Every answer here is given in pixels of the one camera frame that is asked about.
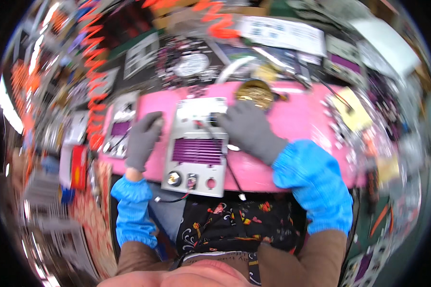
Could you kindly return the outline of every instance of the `gray glove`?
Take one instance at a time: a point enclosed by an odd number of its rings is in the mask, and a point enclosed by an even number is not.
[[[164,120],[162,112],[150,112],[136,123],[129,132],[126,166],[145,171],[145,163],[159,140]]]
[[[228,107],[226,114],[218,115],[217,122],[234,145],[266,165],[272,165],[288,144],[271,131],[264,112],[251,100],[239,100]]]

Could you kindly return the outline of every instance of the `orange coiled cord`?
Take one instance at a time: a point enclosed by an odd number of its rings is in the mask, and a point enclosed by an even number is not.
[[[146,0],[142,7],[149,7],[153,5],[153,9],[159,9],[164,7],[172,7],[177,0]],[[192,8],[193,11],[202,11],[209,8],[207,14],[201,19],[202,22],[209,22],[221,18],[221,20],[209,26],[208,34],[212,37],[220,39],[229,39],[239,37],[239,31],[235,29],[228,29],[233,25],[233,17],[231,14],[218,14],[219,10],[224,6],[223,2],[210,0],[199,0],[198,3]]]
[[[95,60],[98,55],[107,50],[105,48],[97,48],[97,46],[104,40],[105,37],[93,38],[93,36],[102,30],[103,27],[103,25],[94,25],[94,23],[102,17],[102,14],[95,13],[100,2],[101,1],[95,2],[94,0],[88,0],[86,3],[83,3],[80,6],[80,9],[91,7],[91,10],[83,15],[79,20],[79,22],[90,20],[90,22],[80,30],[80,33],[87,33],[87,36],[83,39],[82,44],[88,45],[88,47],[86,47],[85,51],[83,52],[83,56],[88,57],[85,62],[85,67],[89,68],[86,76],[90,79],[88,84],[90,87],[88,92],[88,96],[90,98],[88,108],[90,111],[87,133],[90,149],[92,151],[97,151],[101,147],[105,137],[102,131],[105,115],[99,113],[103,112],[106,106],[105,104],[99,104],[99,101],[105,99],[107,93],[97,94],[95,92],[96,88],[103,87],[105,85],[105,82],[96,82],[96,80],[106,75],[104,72],[96,72],[95,70],[107,62],[106,60]]]

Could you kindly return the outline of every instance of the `blue cuff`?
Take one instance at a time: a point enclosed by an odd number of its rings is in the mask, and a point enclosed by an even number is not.
[[[147,209],[152,191],[145,179],[132,182],[123,176],[113,185],[111,195],[119,201],[116,232],[120,247],[126,241],[139,241],[155,248],[157,239],[151,233],[156,227]]]
[[[349,233],[353,200],[333,156],[313,141],[299,140],[286,146],[272,168],[275,185],[292,188],[306,210],[309,234],[330,229]]]

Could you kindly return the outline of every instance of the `round hole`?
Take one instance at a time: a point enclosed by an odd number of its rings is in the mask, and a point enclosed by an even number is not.
[[[216,186],[216,181],[213,178],[210,178],[208,181],[206,181],[206,186],[209,189],[213,189]]]

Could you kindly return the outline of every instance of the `pink workbench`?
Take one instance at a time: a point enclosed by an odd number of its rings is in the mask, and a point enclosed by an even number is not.
[[[229,82],[211,85],[205,97],[226,97],[228,104],[233,104],[234,91],[240,84],[240,82]],[[347,186],[352,187],[355,184],[355,178],[351,171],[353,168],[349,166],[346,160],[348,150],[345,147],[341,150],[335,147],[334,131],[329,126],[332,119],[324,114],[326,107],[320,103],[320,100],[325,98],[329,90],[320,83],[313,85],[312,92],[306,92],[303,86],[295,82],[276,82],[272,87],[276,92],[287,92],[289,95],[288,102],[275,102],[267,113],[267,119],[273,132],[289,141],[311,139],[316,142],[338,160],[343,180]],[[186,94],[181,89],[160,91],[140,97],[138,118],[142,118],[148,112],[163,111],[165,119],[161,141],[156,143],[146,164],[147,171],[144,172],[144,176],[148,180],[161,181],[163,177],[164,159],[170,127],[176,111],[176,102],[185,99],[185,97]],[[227,157],[243,190],[250,192],[284,191],[274,185],[272,169],[258,159],[244,152],[234,151],[229,151]],[[103,154],[100,159],[113,164],[114,174],[122,175],[125,172],[124,160],[109,158]],[[228,171],[225,178],[225,189],[237,190]]]

